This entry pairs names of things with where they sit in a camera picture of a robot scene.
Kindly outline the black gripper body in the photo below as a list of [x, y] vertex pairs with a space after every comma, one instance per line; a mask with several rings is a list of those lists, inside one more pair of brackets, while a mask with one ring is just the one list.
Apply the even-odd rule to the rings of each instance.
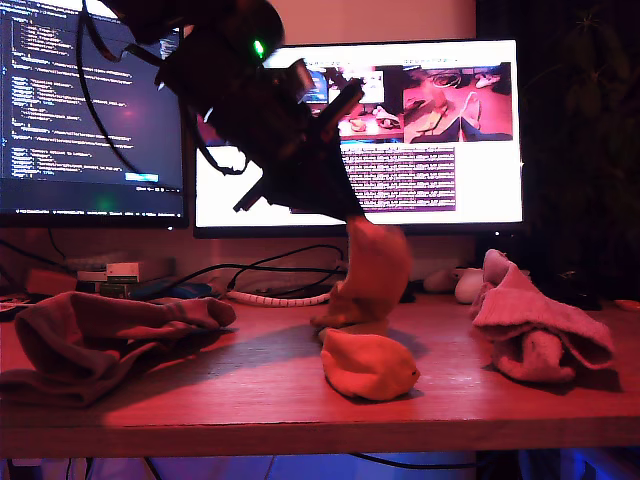
[[362, 85], [359, 78], [349, 80], [338, 96], [314, 115], [302, 101], [314, 86], [304, 63], [295, 62], [286, 69], [261, 68], [250, 77], [238, 92], [239, 106], [224, 108], [223, 118], [212, 122], [220, 137], [262, 170], [261, 178], [234, 209], [247, 211], [259, 199], [267, 200], [267, 170], [309, 158], [306, 145], [311, 132], [326, 140], [336, 133], [340, 143], [338, 125], [363, 97]]

